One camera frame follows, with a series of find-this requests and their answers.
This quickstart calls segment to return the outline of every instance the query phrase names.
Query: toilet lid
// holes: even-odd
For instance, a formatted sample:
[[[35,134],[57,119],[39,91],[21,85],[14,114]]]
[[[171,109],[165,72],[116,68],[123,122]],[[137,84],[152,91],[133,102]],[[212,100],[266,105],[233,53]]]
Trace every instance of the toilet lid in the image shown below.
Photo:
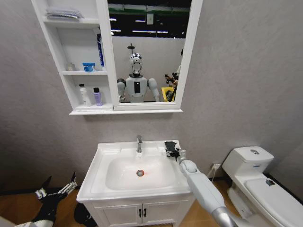
[[[250,180],[245,186],[267,212],[283,226],[303,226],[303,206],[271,179]]]

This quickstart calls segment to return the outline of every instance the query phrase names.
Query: ceiling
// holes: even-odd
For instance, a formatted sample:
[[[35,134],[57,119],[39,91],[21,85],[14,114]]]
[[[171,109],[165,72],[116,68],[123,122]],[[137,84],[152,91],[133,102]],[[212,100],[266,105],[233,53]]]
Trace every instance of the ceiling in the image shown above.
[[[190,4],[190,0],[108,0],[112,35],[185,38]]]

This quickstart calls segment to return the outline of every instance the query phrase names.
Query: sink basin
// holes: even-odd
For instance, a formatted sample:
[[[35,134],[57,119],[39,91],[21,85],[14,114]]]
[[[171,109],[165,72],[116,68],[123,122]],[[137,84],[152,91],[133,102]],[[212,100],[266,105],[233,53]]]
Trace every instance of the sink basin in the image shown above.
[[[136,142],[99,143],[77,201],[191,193],[164,142],[144,141],[141,155]]]
[[[137,175],[139,170],[144,171],[141,177]],[[120,157],[109,164],[105,185],[113,190],[137,190],[167,187],[175,180],[176,176],[168,158]]]

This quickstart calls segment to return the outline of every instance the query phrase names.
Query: floor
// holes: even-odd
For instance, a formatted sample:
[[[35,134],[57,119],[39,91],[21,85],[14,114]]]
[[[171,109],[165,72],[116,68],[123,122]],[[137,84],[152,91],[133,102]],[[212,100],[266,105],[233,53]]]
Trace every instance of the floor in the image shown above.
[[[225,181],[215,181],[214,184],[222,193],[227,208],[239,216],[232,202],[228,198],[228,184]],[[73,211],[77,204],[77,193],[78,190],[74,190],[67,198],[60,202],[57,210],[57,220],[54,227],[83,227],[83,225],[78,224],[73,217]],[[40,206],[41,203],[37,200],[34,193],[0,196],[0,216],[16,224],[25,223],[34,218],[39,211]],[[197,201],[194,202],[180,225],[180,227],[217,226],[218,225],[215,223],[212,216],[201,208]]]

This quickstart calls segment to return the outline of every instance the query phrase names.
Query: mirror frame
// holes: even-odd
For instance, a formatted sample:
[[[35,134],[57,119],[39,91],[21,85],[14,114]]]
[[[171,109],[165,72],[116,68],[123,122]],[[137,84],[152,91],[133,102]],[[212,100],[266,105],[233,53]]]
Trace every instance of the mirror frame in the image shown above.
[[[178,92],[176,93],[175,102],[155,102],[155,103],[120,103],[117,86],[116,66],[114,58],[114,49],[111,26],[109,20],[109,11],[107,0],[97,0],[97,9],[99,15],[100,30],[104,49],[104,56],[107,68],[109,88],[114,110],[118,111],[148,111],[147,113],[162,112],[182,112],[181,103],[183,92],[186,84],[188,68],[196,38],[196,31],[200,19],[203,0],[192,0],[190,6],[187,33],[184,44],[183,58],[181,61],[181,70],[178,80]]]

